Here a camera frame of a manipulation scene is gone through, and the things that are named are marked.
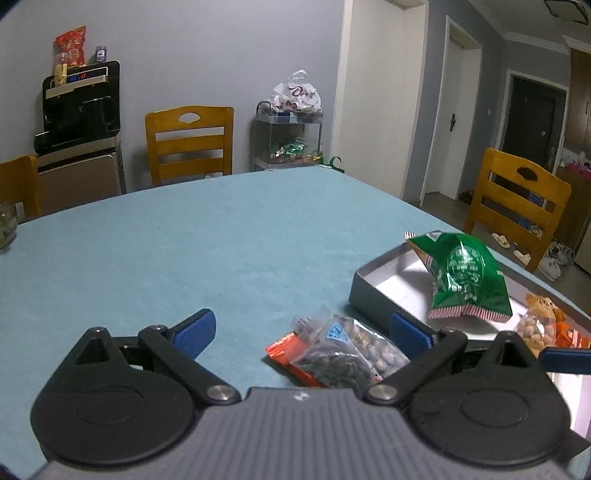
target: gray wall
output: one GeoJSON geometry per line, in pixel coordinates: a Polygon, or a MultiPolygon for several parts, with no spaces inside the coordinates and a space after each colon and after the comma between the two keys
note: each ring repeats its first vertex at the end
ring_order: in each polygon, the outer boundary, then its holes
{"type": "Polygon", "coordinates": [[[413,153],[403,198],[416,200],[427,169],[441,85],[446,15],[483,46],[480,90],[460,191],[471,189],[478,178],[482,155],[490,145],[501,81],[505,41],[466,0],[430,0],[423,95],[419,107],[413,153]]]}
{"type": "Polygon", "coordinates": [[[524,43],[507,41],[505,45],[505,62],[501,85],[499,86],[498,108],[495,116],[491,145],[496,144],[501,121],[501,109],[505,96],[506,70],[527,73],[544,80],[549,80],[565,87],[570,86],[570,55],[558,53],[546,48],[534,47],[524,43]]]}
{"type": "Polygon", "coordinates": [[[21,0],[0,21],[0,161],[33,151],[53,41],[80,25],[87,26],[87,59],[106,44],[109,59],[121,62],[122,149],[132,189],[151,184],[146,113],[233,106],[234,172],[243,172],[256,103],[298,69],[322,97],[328,150],[342,21],[343,0],[21,0]]]}

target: slipper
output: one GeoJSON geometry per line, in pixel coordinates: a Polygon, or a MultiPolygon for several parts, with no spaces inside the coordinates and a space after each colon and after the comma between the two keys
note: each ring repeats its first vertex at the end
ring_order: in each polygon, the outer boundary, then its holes
{"type": "Polygon", "coordinates": [[[511,247],[505,235],[498,235],[497,233],[492,232],[491,237],[493,237],[495,239],[495,242],[498,243],[504,249],[509,250],[509,248],[511,247]]]}
{"type": "Polygon", "coordinates": [[[527,264],[530,263],[531,257],[529,254],[524,255],[523,253],[521,253],[519,250],[513,250],[513,254],[519,258],[519,260],[521,260],[521,263],[523,263],[526,267],[527,264]]]}
{"type": "Polygon", "coordinates": [[[550,281],[556,281],[560,278],[560,267],[554,258],[544,257],[538,264],[538,270],[550,281]]]}

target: glass jar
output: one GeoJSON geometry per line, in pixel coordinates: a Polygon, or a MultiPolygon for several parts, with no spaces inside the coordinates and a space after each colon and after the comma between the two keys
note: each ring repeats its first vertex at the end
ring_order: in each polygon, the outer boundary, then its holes
{"type": "Polygon", "coordinates": [[[17,206],[13,203],[0,203],[0,249],[14,240],[17,225],[17,206]]]}
{"type": "Polygon", "coordinates": [[[53,69],[53,80],[56,87],[65,85],[68,79],[68,61],[70,56],[67,53],[58,53],[53,69]]]}

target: metal screw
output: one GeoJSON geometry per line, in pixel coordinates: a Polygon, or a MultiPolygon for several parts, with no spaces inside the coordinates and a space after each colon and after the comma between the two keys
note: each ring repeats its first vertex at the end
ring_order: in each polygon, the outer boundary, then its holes
{"type": "Polygon", "coordinates": [[[456,329],[455,328],[451,328],[451,327],[443,327],[441,329],[439,329],[439,338],[442,339],[445,336],[455,332],[456,329]]]}
{"type": "Polygon", "coordinates": [[[150,325],[150,328],[160,333],[166,333],[166,330],[168,330],[166,325],[150,325]]]}
{"type": "Polygon", "coordinates": [[[207,396],[216,401],[228,401],[237,395],[237,391],[230,385],[214,385],[207,389],[207,396]]]}
{"type": "Polygon", "coordinates": [[[392,385],[386,384],[378,384],[374,385],[369,389],[369,395],[376,400],[392,400],[396,395],[398,395],[398,390],[394,388],[392,385]]]}

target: chair backrest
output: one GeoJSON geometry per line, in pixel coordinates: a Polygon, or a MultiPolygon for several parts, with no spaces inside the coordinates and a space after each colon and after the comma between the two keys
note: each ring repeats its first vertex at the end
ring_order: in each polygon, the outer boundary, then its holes
{"type": "Polygon", "coordinates": [[[148,113],[145,118],[146,141],[152,183],[161,185],[162,180],[191,175],[221,172],[232,174],[232,135],[234,109],[229,106],[182,106],[162,112],[148,113]],[[193,122],[183,122],[180,117],[195,113],[199,118],[193,122]],[[221,135],[202,135],[199,137],[172,138],[156,140],[157,133],[176,132],[196,128],[223,127],[221,135]],[[159,158],[178,153],[223,150],[221,158],[195,158],[169,163],[160,163],[159,158]]]}
{"type": "Polygon", "coordinates": [[[531,259],[527,270],[533,272],[552,240],[569,197],[570,185],[538,164],[488,148],[484,154],[464,231],[471,233],[476,222],[480,222],[494,229],[495,232],[505,235],[516,242],[520,248],[530,252],[531,259]],[[491,173],[547,199],[554,204],[554,209],[552,212],[544,210],[526,198],[497,185],[491,181],[491,173]],[[513,220],[484,206],[482,204],[484,198],[489,198],[538,225],[543,230],[542,237],[537,238],[513,220]]]}
{"type": "Polygon", "coordinates": [[[0,163],[0,203],[22,202],[26,217],[41,216],[37,160],[26,155],[0,163]]]}

